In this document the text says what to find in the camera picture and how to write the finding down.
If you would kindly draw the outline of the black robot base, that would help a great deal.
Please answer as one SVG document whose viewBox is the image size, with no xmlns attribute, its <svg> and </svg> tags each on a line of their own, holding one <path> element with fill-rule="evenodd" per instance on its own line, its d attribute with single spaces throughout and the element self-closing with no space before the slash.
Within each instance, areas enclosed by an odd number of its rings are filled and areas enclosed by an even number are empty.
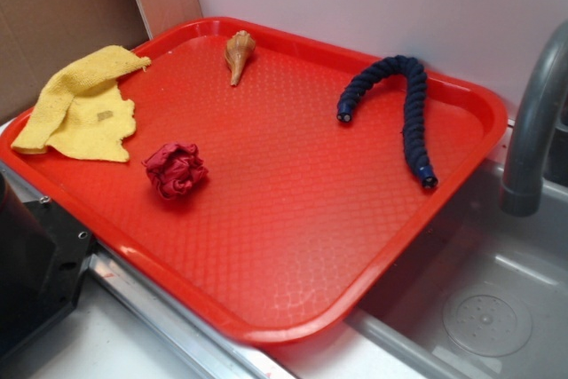
<svg viewBox="0 0 568 379">
<path fill-rule="evenodd" d="M 57 202 L 23 202 L 1 178 L 2 362 L 75 309 L 92 247 Z"/>
</svg>

